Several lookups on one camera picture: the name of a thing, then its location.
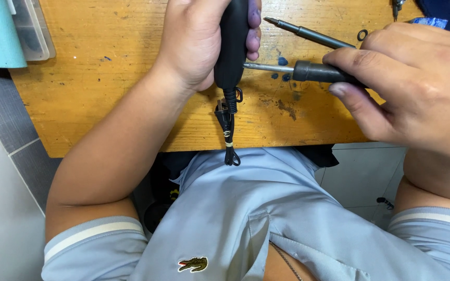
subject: embroidered logo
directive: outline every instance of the embroidered logo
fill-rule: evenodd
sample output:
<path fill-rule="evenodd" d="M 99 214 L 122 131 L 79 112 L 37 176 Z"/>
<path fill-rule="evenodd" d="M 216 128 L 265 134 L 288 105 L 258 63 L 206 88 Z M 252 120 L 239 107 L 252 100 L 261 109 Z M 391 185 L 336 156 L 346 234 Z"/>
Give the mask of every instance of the embroidered logo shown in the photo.
<path fill-rule="evenodd" d="M 191 272 L 194 273 L 205 270 L 206 267 L 208 267 L 208 259 L 206 257 L 194 257 L 189 260 L 182 260 L 178 264 L 181 265 L 181 267 L 178 269 L 178 272 L 182 272 L 194 267 L 191 270 Z"/>

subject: shirt sleeve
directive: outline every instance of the shirt sleeve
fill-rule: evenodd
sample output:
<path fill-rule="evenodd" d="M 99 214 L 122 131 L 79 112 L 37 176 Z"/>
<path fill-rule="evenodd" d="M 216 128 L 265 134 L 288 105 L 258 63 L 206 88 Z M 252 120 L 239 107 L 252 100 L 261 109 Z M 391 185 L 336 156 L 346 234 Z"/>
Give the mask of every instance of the shirt sleeve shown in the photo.
<path fill-rule="evenodd" d="M 44 281 L 126 280 L 146 246 L 143 228 L 134 218 L 87 221 L 48 242 L 41 277 Z"/>
<path fill-rule="evenodd" d="M 396 214 L 388 231 L 450 270 L 450 209 L 419 207 Z"/>

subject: light blue polo shirt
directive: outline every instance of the light blue polo shirt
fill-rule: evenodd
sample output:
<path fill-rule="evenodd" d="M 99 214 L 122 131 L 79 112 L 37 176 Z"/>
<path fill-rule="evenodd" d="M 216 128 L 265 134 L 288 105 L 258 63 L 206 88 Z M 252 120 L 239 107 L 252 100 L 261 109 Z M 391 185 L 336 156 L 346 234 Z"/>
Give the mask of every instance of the light blue polo shirt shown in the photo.
<path fill-rule="evenodd" d="M 150 241 L 126 216 L 85 222 L 45 248 L 49 280 L 262 280 L 268 241 L 320 281 L 450 281 L 450 209 L 395 215 L 388 232 L 344 208 L 292 148 L 200 152 Z"/>

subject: chain necklace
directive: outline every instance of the chain necklace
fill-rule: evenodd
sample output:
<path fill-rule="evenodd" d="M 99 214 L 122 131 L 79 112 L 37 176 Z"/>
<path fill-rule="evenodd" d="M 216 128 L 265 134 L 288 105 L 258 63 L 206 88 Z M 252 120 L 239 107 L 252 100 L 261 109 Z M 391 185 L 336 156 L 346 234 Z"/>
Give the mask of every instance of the chain necklace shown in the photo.
<path fill-rule="evenodd" d="M 274 249 L 276 249 L 276 251 L 280 254 L 280 256 L 282 257 L 282 259 L 286 262 L 286 264 L 289 266 L 289 268 L 291 269 L 291 271 L 296 275 L 296 278 L 298 278 L 298 281 L 303 281 L 303 279 L 299 276 L 298 272 L 296 272 L 296 270 L 294 269 L 294 267 L 292 267 L 291 263 L 289 262 L 288 259 L 286 259 L 286 257 L 284 256 L 284 254 L 280 251 L 279 247 L 277 247 L 277 245 L 275 245 L 274 243 L 272 243 L 272 241 L 268 241 L 268 243 L 270 243 L 270 245 L 272 245 L 272 247 Z"/>

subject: wooden workbench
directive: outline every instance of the wooden workbench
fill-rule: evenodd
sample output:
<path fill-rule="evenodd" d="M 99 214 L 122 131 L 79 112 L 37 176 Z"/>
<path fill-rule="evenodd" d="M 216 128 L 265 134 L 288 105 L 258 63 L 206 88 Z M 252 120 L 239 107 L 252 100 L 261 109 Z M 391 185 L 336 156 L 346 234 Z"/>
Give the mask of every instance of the wooden workbench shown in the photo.
<path fill-rule="evenodd" d="M 390 2 L 264 0 L 262 15 L 359 45 L 359 30 L 381 29 L 393 21 Z M 49 156 L 63 157 L 150 69 L 159 48 L 166 2 L 40 3 L 57 56 L 10 72 Z M 399 21 L 418 16 L 422 13 L 414 1 L 407 1 Z M 261 28 L 261 63 L 276 64 L 279 58 L 285 58 L 289 66 L 297 59 L 321 62 L 330 51 L 265 21 Z M 272 75 L 244 72 L 239 85 L 244 102 L 238 105 L 235 118 L 236 148 L 366 141 L 348 111 L 328 93 L 328 84 Z M 224 148 L 213 114 L 221 95 L 212 87 L 192 97 L 161 150 Z"/>

